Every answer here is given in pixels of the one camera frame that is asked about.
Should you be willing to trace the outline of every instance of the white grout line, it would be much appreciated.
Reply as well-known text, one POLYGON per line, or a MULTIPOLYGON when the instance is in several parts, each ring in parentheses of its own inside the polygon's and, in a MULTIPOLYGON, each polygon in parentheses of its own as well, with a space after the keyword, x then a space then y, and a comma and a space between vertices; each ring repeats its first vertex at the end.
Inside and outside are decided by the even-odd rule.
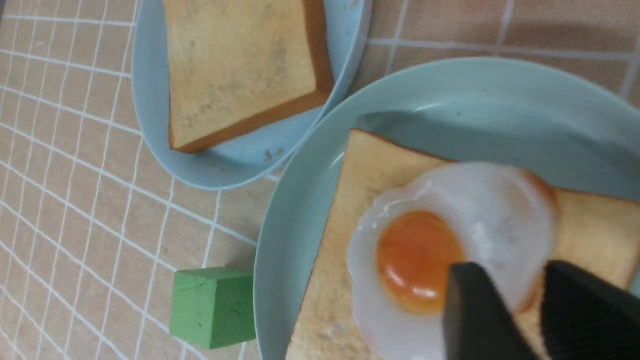
POLYGON ((44 62, 47 62, 47 63, 54 63, 54 64, 57 64, 57 65, 71 66, 71 67, 75 67, 77 69, 83 69, 83 70, 87 70, 87 71, 101 72, 103 74, 120 76, 121 78, 131 78, 131 74, 126 74, 126 73, 124 73, 124 71, 123 72, 117 72, 117 71, 102 69, 102 68, 96 67, 96 66, 81 65, 81 64, 76 64, 76 63, 72 63, 72 62, 69 62, 69 61, 61 61, 61 60, 56 60, 56 59, 52 59, 52 58, 43 58, 41 56, 36 56, 36 55, 31 55, 31 54, 16 53, 15 51, 9 51, 9 50, 1 50, 0 49, 0 53, 4 53, 4 54, 7 54, 7 55, 13 55, 13 56, 20 56, 22 58, 27 58, 27 59, 32 59, 32 60, 40 60, 40 61, 44 61, 44 62))
POLYGON ((385 76, 391 74, 391 66, 393 66, 394 60, 396 58, 396 50, 400 41, 400 37, 402 36, 402 28, 404 26, 404 20, 406 18, 406 12, 408 8, 409 0, 403 0, 402 8, 400 10, 400 18, 398 19, 398 25, 396 26, 396 35, 391 40, 391 51, 389 52, 389 60, 387 62, 387 67, 385 68, 385 76))
MULTIPOLYGON (((368 44, 372 45, 391 45, 395 44, 393 39, 368 39, 368 44)), ((571 58, 571 59, 587 59, 587 60, 617 60, 617 61, 631 61, 634 57, 633 53, 603 53, 598 51, 576 51, 576 50, 548 50, 548 49, 533 49, 530 47, 517 47, 517 46, 500 46, 495 45, 477 45, 467 44, 462 42, 428 42, 428 41, 413 41, 413 40, 398 40, 397 45, 405 47, 418 47, 425 49, 459 49, 459 50, 471 50, 471 51, 486 51, 494 53, 499 51, 500 53, 511 54, 524 54, 524 55, 536 55, 546 56, 550 58, 571 58)))
POLYGON ((624 82, 622 82, 622 87, 620 88, 620 97, 625 100, 629 98, 631 88, 634 86, 634 81, 636 80, 638 75, 638 68, 640 68, 640 31, 638 32, 638 36, 636 38, 636 53, 633 60, 631 61, 631 64, 627 68, 625 80, 624 82))
MULTIPOLYGON (((80 1, 80 5, 78 6, 79 9, 78 11, 80 11, 80 8, 82 8, 83 5, 83 0, 80 1)), ((91 69, 95 69, 95 64, 98 60, 98 51, 100 49, 100 41, 102 40, 102 30, 104 29, 104 19, 107 17, 107 7, 108 4, 105 3, 104 5, 104 11, 102 12, 102 21, 100 22, 100 30, 98 31, 98 39, 96 42, 96 46, 95 46, 95 50, 93 52, 93 62, 92 62, 92 66, 91 69)), ((87 89, 87 94, 86 94, 86 98, 84 99, 84 106, 83 106, 83 113, 87 112, 87 107, 89 105, 89 98, 91 96, 91 85, 93 83, 93 76, 95 75, 95 71, 91 71, 91 75, 89 76, 89 85, 88 85, 88 89, 87 89)), ((115 102, 117 101, 117 96, 118 96, 118 91, 120 90, 120 83, 118 83, 118 88, 116 90, 116 98, 114 99, 114 109, 115 109, 115 102)), ((77 143, 76 143, 76 155, 74 156, 75 159, 78 158, 78 155, 80 153, 80 146, 81 146, 81 139, 83 137, 83 133, 82 133, 82 128, 84 125, 84 117, 80 120, 80 128, 78 130, 78 139, 77 139, 77 143)), ((104 168, 104 162, 106 161, 106 156, 107 156, 107 147, 109 146, 109 132, 111 131, 111 127, 108 127, 107 130, 107 137, 105 139, 105 149, 104 149, 104 154, 102 155, 102 168, 104 168)), ((72 169, 71 169, 71 178, 73 178, 74 172, 76 171, 76 161, 74 161, 73 165, 72 165, 72 169)), ((102 176, 98 177, 98 185, 97 185, 97 189, 95 192, 95 197, 93 198, 93 206, 92 206, 92 210, 91 210, 91 219, 95 218, 95 205, 98 203, 98 194, 100 193, 100 180, 102 180, 102 176)), ((68 190, 67 190, 67 199, 70 198, 71 196, 71 184, 72 181, 69 181, 69 186, 68 186, 68 190)), ((87 234, 87 239, 86 239, 86 245, 84 246, 84 254, 83 254, 83 258, 82 258, 82 264, 84 264, 84 261, 86 259, 86 255, 89 251, 89 242, 90 242, 90 238, 91 238, 91 232, 93 230, 93 221, 89 222, 89 233, 87 234)), ((114 278, 115 278, 115 272, 117 269, 117 259, 120 258, 120 250, 118 250, 118 254, 116 255, 116 265, 114 267, 114 278)), ((80 298, 80 285, 82 283, 82 279, 83 279, 83 275, 84 275, 84 267, 80 268, 80 276, 78 277, 78 284, 76 286, 76 298, 74 299, 74 303, 72 304, 73 308, 72 311, 75 313, 76 312, 76 307, 77 307, 77 302, 78 299, 80 298)), ((107 299, 107 311, 109 311, 109 298, 107 299)), ((72 335, 72 331, 73 331, 73 325, 74 325, 75 319, 71 321, 71 326, 69 327, 69 332, 67 335, 67 344, 65 345, 65 352, 64 355, 68 356, 68 351, 69 351, 69 344, 71 343, 71 335, 72 335)), ((102 343, 102 340, 104 339, 104 326, 103 329, 100 332, 100 343, 102 343)))
POLYGON ((92 120, 95 120, 97 122, 101 122, 103 124, 107 124, 107 125, 110 125, 110 126, 115 126, 115 127, 119 128, 121 130, 128 131, 128 132, 130 132, 132 134, 136 134, 136 135, 142 136, 142 133, 139 130, 131 129, 130 127, 126 127, 126 126, 120 125, 118 123, 113 123, 112 124, 112 123, 110 123, 109 120, 102 119, 102 118, 97 117, 95 115, 83 113, 83 112, 81 112, 79 110, 76 110, 76 109, 69 108, 67 106, 61 105, 60 103, 55 103, 55 102, 49 101, 47 99, 41 99, 41 98, 35 97, 35 96, 31 95, 31 94, 26 94, 24 92, 20 92, 18 90, 14 90, 14 89, 8 88, 6 86, 0 86, 0 87, 4 88, 5 91, 13 92, 15 94, 22 95, 24 97, 28 97, 28 98, 36 100, 36 101, 41 101, 41 102, 43 102, 43 103, 45 103, 45 104, 47 104, 49 106, 53 106, 53 107, 59 109, 59 110, 65 110, 65 111, 68 111, 70 113, 79 115, 81 117, 86 117, 86 118, 89 118, 89 119, 92 119, 92 120))
POLYGON ((246 343, 242 343, 242 348, 240 349, 240 356, 238 360, 244 360, 244 352, 246 352, 246 343))
MULTIPOLYGON (((43 21, 54 21, 54 22, 71 22, 74 24, 102 24, 103 22, 100 20, 89 20, 89 19, 62 19, 57 17, 45 17, 45 16, 21 16, 21 15, 7 15, 4 16, 5 19, 24 19, 24 20, 43 20, 43 21)), ((134 27, 136 25, 135 22, 122 22, 122 21, 104 21, 106 25, 114 25, 114 26, 127 26, 134 27)))
POLYGON ((507 30, 509 29, 509 23, 511 22, 511 16, 513 15, 515 2, 515 0, 507 0, 507 5, 504 8, 504 15, 502 16, 502 25, 500 25, 500 33, 498 34, 498 40, 495 43, 496 49, 493 52, 494 56, 498 56, 500 54, 499 49, 504 44, 504 39, 506 38, 507 30))

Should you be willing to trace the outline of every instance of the plate rim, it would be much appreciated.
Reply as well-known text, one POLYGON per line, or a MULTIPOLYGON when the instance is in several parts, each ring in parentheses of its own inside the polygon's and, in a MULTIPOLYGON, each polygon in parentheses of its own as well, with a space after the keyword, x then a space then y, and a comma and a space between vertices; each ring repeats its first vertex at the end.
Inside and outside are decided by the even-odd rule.
MULTIPOLYGON (((413 72, 422 72, 425 71, 425 69, 431 68, 431 67, 439 67, 442 66, 443 64, 460 64, 460 65, 464 65, 466 63, 479 63, 479 62, 486 62, 487 64, 494 64, 494 65, 501 65, 501 64, 507 64, 507 65, 516 65, 519 66, 523 69, 527 69, 527 70, 533 70, 536 72, 546 72, 547 74, 549 74, 550 76, 555 76, 557 78, 563 78, 565 81, 569 81, 575 84, 575 86, 581 86, 584 88, 589 89, 590 91, 594 92, 595 94, 597 94, 598 96, 602 96, 606 101, 611 102, 611 104, 615 105, 616 107, 618 107, 621 110, 624 110, 625 112, 628 112, 637 117, 639 117, 640 119, 640 109, 635 108, 634 106, 632 106, 629 102, 623 100, 621 97, 619 97, 618 95, 616 95, 615 93, 613 93, 612 91, 603 88, 599 85, 596 85, 590 81, 588 81, 587 79, 581 78, 579 76, 570 74, 568 72, 562 71, 562 70, 558 70, 552 67, 548 67, 545 65, 540 65, 537 63, 533 63, 530 61, 524 61, 524 60, 516 60, 516 59, 509 59, 509 58, 494 58, 494 57, 469 57, 469 58, 453 58, 453 59, 444 59, 444 60, 438 60, 438 61, 432 61, 429 63, 424 63, 422 65, 416 65, 413 67, 409 67, 407 69, 403 69, 400 70, 398 72, 395 72, 389 76, 386 76, 384 78, 381 78, 373 83, 371 83, 370 85, 365 86, 364 88, 362 88, 361 90, 359 90, 356 94, 353 94, 351 97, 349 97, 347 100, 343 101, 342 103, 340 103, 338 106, 336 106, 331 112, 329 112, 329 114, 327 114, 322 121, 320 121, 320 123, 318 123, 318 125, 314 128, 313 132, 311 132, 311 134, 309 134, 308 137, 306 137, 305 142, 303 144, 301 144, 298 149, 296 150, 296 152, 291 156, 289 162, 287 163, 287 165, 284 168, 283 174, 280 178, 280 181, 278 182, 274 192, 273 192, 273 196, 271 198, 271 201, 269 202, 269 207, 266 211, 265 217, 264 217, 264 221, 262 223, 262 227, 260 229, 260 236, 259 236, 259 240, 258 240, 258 245, 257 245, 257 250, 256 250, 256 255, 255 255, 255 264, 254 264, 254 276, 255 276, 255 281, 253 284, 253 310, 254 310, 254 317, 255 317, 255 332, 256 332, 256 336, 257 336, 257 341, 258 344, 260 345, 260 343, 264 340, 260 340, 260 334, 261 334, 261 330, 258 327, 258 312, 256 309, 256 305, 258 303, 258 292, 256 291, 257 288, 257 284, 260 278, 263 277, 263 275, 259 275, 259 274, 263 274, 264 272, 261 272, 261 268, 265 267, 265 265, 263 265, 263 263, 268 263, 269 259, 266 259, 263 255, 261 255, 262 253, 265 252, 265 250, 263 250, 265 247, 268 247, 268 243, 269 241, 266 240, 265 238, 267 236, 269 237, 274 237, 273 235, 265 235, 265 232, 263 231, 264 228, 268 225, 268 223, 270 222, 269 218, 275 217, 275 211, 278 211, 278 206, 274 206, 275 203, 278 202, 278 199, 282 197, 281 193, 285 193, 288 192, 288 189, 285 189, 283 184, 283 179, 285 179, 285 177, 287 176, 287 170, 289 169, 289 167, 292 164, 295 164, 296 161, 295 159, 299 156, 299 153, 302 149, 305 148, 305 146, 308 144, 308 141, 313 138, 314 134, 316 134, 318 132, 318 130, 321 128, 321 126, 325 125, 328 122, 334 122, 336 120, 336 114, 339 114, 340 112, 342 112, 342 109, 344 109, 346 106, 349 106, 348 103, 349 102, 353 102, 356 101, 359 98, 365 97, 367 96, 367 94, 369 92, 371 92, 373 88, 377 88, 379 86, 381 86, 384 83, 387 82, 391 82, 391 81, 395 81, 395 78, 399 78, 399 77, 403 77, 403 76, 407 76, 408 74, 411 74, 413 72)), ((640 132, 640 122, 635 123, 635 124, 631 124, 631 126, 635 129, 637 129, 640 132)))
POLYGON ((136 53, 138 53, 139 49, 140 49, 140 43, 143 41, 143 39, 141 39, 140 37, 142 35, 140 31, 138 30, 138 24, 140 23, 140 19, 141 17, 143 17, 144 13, 145 13, 145 9, 148 6, 151 6, 147 3, 150 3, 151 1, 157 1, 157 2, 161 2, 161 0, 142 0, 142 4, 140 5, 140 9, 138 10, 138 14, 137 14, 137 19, 136 21, 136 31, 135 31, 135 36, 133 39, 133 45, 131 48, 131 92, 132 92, 132 96, 133 96, 133 102, 134 102, 134 108, 135 108, 135 113, 136 113, 136 120, 138 122, 138 125, 140 127, 140 133, 141 133, 141 137, 142 139, 144 139, 145 143, 147 144, 147 147, 149 148, 149 151, 153 154, 153 157, 156 159, 156 161, 158 163, 160 163, 160 165, 162 166, 162 168, 167 171, 167 173, 169 173, 171 176, 175 177, 176 179, 178 179, 179 181, 182 181, 185 184, 188 184, 190 186, 193 186, 195 188, 201 189, 201 190, 211 190, 211 191, 222 191, 222 190, 230 190, 230 189, 234 189, 234 188, 239 188, 241 186, 250 184, 258 179, 263 178, 266 175, 271 174, 272 172, 274 172, 278 167, 281 167, 283 165, 283 163, 285 163, 286 161, 288 161, 288 159, 291 158, 291 156, 300 148, 300 146, 302 146, 303 143, 305 143, 306 139, 311 135, 311 133, 313 132, 313 130, 318 126, 318 124, 324 119, 324 117, 331 111, 333 110, 336 106, 338 106, 345 98, 348 90, 349 90, 349 86, 353 83, 353 80, 355 78, 355 74, 356 71, 358 69, 358 65, 360 64, 360 61, 362 60, 362 56, 364 55, 364 47, 366 44, 366 40, 367 40, 367 36, 369 33, 369 28, 370 28, 370 21, 371 21, 371 14, 372 14, 372 2, 373 0, 361 0, 362 1, 362 11, 358 14, 358 21, 356 23, 355 29, 356 32, 353 35, 353 38, 350 41, 350 45, 349 45, 349 51, 347 52, 346 55, 346 61, 344 63, 344 65, 342 66, 342 69, 340 70, 340 73, 338 75, 338 78, 335 80, 335 84, 334 87, 332 89, 332 92, 329 96, 329 98, 327 99, 327 101, 325 102, 325 104, 322 106, 321 111, 319 112, 318 116, 316 117, 316 119, 313 121, 313 123, 311 123, 311 125, 309 126, 309 128, 306 130, 306 132, 303 134, 303 136, 300 137, 300 139, 298 139, 296 145, 290 149, 287 153, 282 154, 282 156, 280 156, 277 160, 272 161, 271 163, 269 163, 269 166, 265 167, 264 170, 262 172, 259 172, 258 174, 254 175, 253 177, 248 177, 242 181, 238 181, 236 183, 233 184, 229 184, 226 186, 207 186, 205 184, 200 184, 200 183, 194 183, 192 181, 188 181, 188 179, 185 179, 184 176, 182 175, 182 173, 180 172, 174 172, 172 170, 170 170, 166 165, 165 165, 165 160, 161 160, 161 157, 158 156, 158 152, 157 149, 149 146, 149 143, 147 141, 147 133, 148 130, 145 130, 145 126, 143 126, 142 121, 140 120, 141 116, 140 116, 140 112, 141 110, 139 110, 142 106, 138 106, 139 100, 137 100, 137 96, 136 96, 136 88, 138 88, 139 86, 142 85, 138 85, 136 86, 136 84, 140 83, 140 80, 136 80, 136 64, 137 61, 135 60, 137 58, 136 53), (348 76, 347 72, 348 72, 348 68, 351 65, 353 67, 353 64, 356 64, 355 69, 352 72, 352 74, 350 76, 348 76), (337 95, 337 91, 336 89, 338 88, 342 88, 344 91, 344 93, 342 95, 337 95), (337 104, 334 104, 333 106, 331 106, 331 108, 329 108, 330 106, 330 102, 337 102, 337 104))

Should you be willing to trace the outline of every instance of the fried egg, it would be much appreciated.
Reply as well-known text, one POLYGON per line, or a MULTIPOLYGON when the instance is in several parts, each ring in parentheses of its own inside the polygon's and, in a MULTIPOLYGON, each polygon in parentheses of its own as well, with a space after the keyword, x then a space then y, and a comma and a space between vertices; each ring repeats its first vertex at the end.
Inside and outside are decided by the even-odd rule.
POLYGON ((385 359, 444 359, 449 267, 480 264, 517 311, 554 250, 555 217, 544 181, 492 163, 446 165, 383 193, 347 255, 364 341, 385 359))

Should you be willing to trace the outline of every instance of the tile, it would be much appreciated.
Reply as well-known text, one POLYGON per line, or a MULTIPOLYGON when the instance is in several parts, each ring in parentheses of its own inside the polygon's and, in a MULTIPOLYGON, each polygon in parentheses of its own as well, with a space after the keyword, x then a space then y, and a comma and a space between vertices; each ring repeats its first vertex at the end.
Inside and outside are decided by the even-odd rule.
POLYGON ((56 63, 47 64, 47 71, 44 76, 44 86, 42 88, 43 99, 51 101, 54 104, 60 103, 60 90, 62 89, 62 82, 65 78, 66 71, 67 67, 65 65, 56 63))
POLYGON ((84 111, 91 72, 77 67, 68 67, 67 79, 62 91, 62 105, 84 111))
POLYGON ((51 45, 51 38, 53 35, 53 24, 53 21, 38 20, 36 23, 36 32, 33 35, 31 55, 39 56, 41 58, 49 57, 49 46, 51 45))
POLYGON ((419 47, 399 46, 396 49, 391 71, 396 72, 408 67, 449 58, 464 58, 471 56, 491 56, 488 51, 472 51, 459 49, 425 49, 419 47))
POLYGON ((42 209, 40 210, 38 229, 53 241, 58 241, 62 232, 62 217, 64 214, 64 203, 50 194, 44 193, 42 195, 42 209))
POLYGON ((30 53, 34 29, 35 21, 29 19, 20 19, 20 21, 18 21, 18 28, 15 32, 15 45, 13 47, 13 51, 21 54, 30 53))
POLYGON ((160 258, 179 270, 200 268, 211 226, 177 210, 169 210, 160 258))
POLYGON ((69 194, 69 202, 78 209, 91 215, 93 210, 93 201, 98 188, 98 173, 92 169, 76 163, 76 168, 71 176, 71 193, 69 194))
POLYGON ((0 161, 2 161, 5 164, 11 161, 12 147, 13 147, 13 130, 9 130, 6 127, 0 127, 0 161))
POLYGON ((15 127, 18 131, 22 131, 24 134, 31 136, 33 123, 36 119, 37 108, 38 101, 29 97, 22 97, 20 100, 20 107, 18 109, 17 120, 15 122, 15 127))
POLYGON ((13 149, 11 154, 11 167, 24 175, 27 172, 27 164, 29 163, 29 149, 31 148, 31 140, 16 134, 13 139, 13 149))
POLYGON ((67 355, 71 359, 95 359, 100 338, 80 319, 74 318, 67 355))
POLYGON ((4 9, 5 15, 20 15, 20 10, 22 8, 20 0, 8 0, 6 2, 6 8, 4 9))
POLYGON ((114 75, 94 72, 86 112, 102 119, 111 119, 119 82, 114 75))
POLYGON ((13 51, 13 39, 17 27, 17 19, 3 19, 3 25, 0 27, 0 49, 13 51))
POLYGON ((131 194, 131 206, 124 236, 151 254, 155 254, 166 208, 167 206, 161 202, 134 190, 131 194))
POLYGON ((71 156, 75 156, 81 121, 80 115, 67 110, 60 110, 53 146, 71 156))
POLYGON ((4 85, 9 78, 9 62, 11 61, 11 54, 0 53, 0 84, 4 85))
POLYGON ((82 1, 80 5, 80 19, 102 20, 104 9, 107 7, 107 0, 82 1))
POLYGON ((45 187, 62 199, 66 199, 73 166, 71 159, 58 152, 53 152, 45 187))
POLYGON ((62 353, 53 345, 49 339, 42 336, 42 340, 40 342, 40 359, 46 360, 63 360, 64 356, 62 353))
POLYGON ((37 15, 39 17, 55 17, 59 0, 41 0, 37 15))
POLYGON ((49 299, 43 329, 60 348, 65 348, 67 345, 71 317, 71 310, 52 295, 49 299))
POLYGON ((9 81, 6 86, 14 90, 22 91, 24 86, 24 76, 27 72, 27 58, 22 56, 13 56, 11 62, 11 73, 9 74, 9 81))
POLYGON ((172 202, 204 218, 213 220, 216 216, 218 192, 197 189, 176 180, 172 202))
POLYGON ((31 270, 47 284, 51 283, 57 251, 58 248, 49 240, 45 239, 41 234, 36 234, 31 270))
POLYGON ((4 106, 2 110, 2 117, 0 120, 2 123, 11 127, 15 127, 15 119, 18 116, 18 102, 20 101, 20 95, 14 92, 6 92, 4 94, 4 106))
POLYGON ((33 250, 34 239, 34 230, 27 223, 19 220, 18 231, 15 234, 15 243, 13 244, 13 254, 26 266, 31 266, 31 251, 33 250))
POLYGON ((260 360, 260 347, 258 347, 258 341, 249 341, 244 349, 244 360, 260 360))
POLYGON ((67 208, 60 245, 80 261, 84 258, 86 243, 89 241, 90 226, 89 219, 80 215, 76 210, 67 208))
POLYGON ((0 283, 5 282, 7 274, 9 272, 9 261, 11 260, 11 254, 4 247, 0 247, 0 283))
POLYGON ((394 38, 403 0, 374 1, 369 38, 394 38))
POLYGON ((38 3, 23 3, 22 9, 20 9, 20 15, 22 16, 35 16, 38 12, 38 3))
POLYGON ((109 134, 107 155, 104 160, 104 170, 128 183, 133 182, 141 141, 142 138, 136 134, 112 127, 109 134))
POLYGON ((136 28, 133 28, 130 35, 131 39, 129 40, 129 48, 127 49, 127 58, 124 61, 124 72, 125 74, 131 73, 131 56, 133 54, 133 40, 136 38, 136 28))
POLYGON ((247 244, 218 229, 214 230, 207 267, 229 266, 247 272, 253 271, 255 246, 247 244))
POLYGON ((22 217, 33 226, 38 224, 41 200, 42 190, 34 184, 31 184, 29 181, 25 181, 22 193, 22 209, 20 213, 22 214, 22 217))
POLYGON ((145 322, 140 340, 140 359, 178 359, 182 344, 151 321, 145 322))
POLYGON ((106 343, 102 343, 100 346, 100 352, 98 353, 98 360, 120 360, 120 356, 113 350, 112 347, 106 343))
POLYGON ((99 36, 99 25, 79 23, 76 28, 73 50, 71 50, 71 62, 93 66, 99 36))
POLYGON ((129 188, 103 176, 95 205, 95 219, 120 233, 129 202, 129 188))
POLYGON ((95 66, 120 72, 124 61, 127 41, 129 41, 130 27, 105 25, 102 28, 98 58, 95 66))
POLYGON ((24 294, 27 290, 27 276, 27 269, 20 265, 14 258, 9 265, 9 278, 6 282, 6 292, 11 295, 13 300, 20 306, 24 303, 24 294))
POLYGON ((113 114, 113 121, 131 129, 140 129, 140 126, 138 125, 138 118, 136 116, 136 108, 133 105, 133 93, 131 90, 130 78, 122 78, 116 102, 116 110, 113 114))
POLYGON ((57 118, 58 109, 41 102, 38 113, 36 114, 33 137, 47 145, 51 145, 57 118))
POLYGON ((223 192, 218 223, 257 241, 275 187, 276 183, 263 178, 223 192))
POLYGON ((132 22, 136 2, 132 0, 109 0, 107 21, 132 22))
POLYGON ((90 272, 83 272, 76 311, 96 329, 101 329, 104 324, 108 297, 109 288, 90 272))
POLYGON ((127 357, 134 357, 142 314, 118 294, 111 294, 104 335, 127 357))
POLYGON ((15 339, 15 346, 27 359, 35 359, 38 355, 39 341, 40 330, 28 317, 23 316, 15 339))
POLYGON ((84 263, 103 280, 111 283, 120 239, 94 224, 89 237, 89 249, 84 263))
POLYGON ((60 295, 67 304, 76 301, 81 267, 64 252, 58 252, 56 267, 51 288, 60 295))
POLYGON ((578 75, 618 93, 627 73, 623 61, 548 58, 542 56, 500 54, 501 57, 533 61, 578 75))
POLYGON ((80 0, 60 0, 56 17, 61 17, 63 19, 74 18, 78 15, 79 7, 80 0))
POLYGON ((4 301, 3 311, 0 316, 0 328, 11 337, 15 338, 18 332, 18 324, 20 322, 21 310, 13 301, 6 299, 4 301))
POLYGON ((506 0, 410 0, 402 38, 493 45, 506 0))
POLYGON ((113 287, 144 309, 149 293, 154 260, 129 244, 123 243, 113 287))
POLYGON ((167 327, 171 318, 172 296, 173 272, 164 265, 158 264, 153 278, 147 312, 167 327))
POLYGON ((390 52, 391 47, 387 45, 365 45, 362 61, 349 89, 349 94, 354 94, 363 87, 385 77, 390 52))
POLYGON ((71 55, 73 38, 74 24, 57 21, 56 30, 53 32, 53 39, 51 40, 49 57, 55 60, 68 61, 71 55))
POLYGON ((27 78, 24 84, 24 93, 40 96, 42 83, 44 82, 45 62, 37 59, 30 59, 27 65, 27 78))
POLYGON ((32 317, 38 326, 44 322, 44 314, 47 310, 49 289, 33 276, 29 276, 27 297, 24 302, 24 310, 32 317))
POLYGON ((172 177, 157 162, 146 144, 142 145, 138 160, 136 186, 168 200, 171 194, 172 177))
POLYGON ((240 353, 242 351, 242 344, 233 345, 230 347, 217 348, 215 350, 209 350, 206 348, 200 348, 200 353, 204 355, 207 359, 215 359, 215 360, 236 360, 240 358, 240 353))
POLYGON ((31 156, 29 157, 27 177, 35 181, 36 184, 44 185, 44 175, 49 166, 50 153, 51 151, 48 148, 37 142, 33 142, 31 146, 31 156))
POLYGON ((585 51, 633 51, 640 30, 640 3, 617 0, 518 0, 505 45, 585 51))
POLYGON ((84 118, 80 132, 77 158, 101 168, 107 146, 109 126, 103 122, 84 118))
POLYGON ((20 201, 22 198, 22 184, 24 180, 20 175, 13 171, 9 171, 9 176, 4 190, 4 203, 12 208, 16 213, 20 210, 20 201))

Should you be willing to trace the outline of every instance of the egg yolk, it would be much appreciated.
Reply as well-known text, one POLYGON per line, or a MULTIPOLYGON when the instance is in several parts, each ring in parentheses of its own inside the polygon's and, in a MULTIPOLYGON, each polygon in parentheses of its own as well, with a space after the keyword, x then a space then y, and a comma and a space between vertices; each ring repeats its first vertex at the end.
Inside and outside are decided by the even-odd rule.
POLYGON ((428 211, 395 219, 383 231, 376 252, 383 288, 402 310, 416 315, 442 312, 449 267, 464 260, 451 228, 428 211))

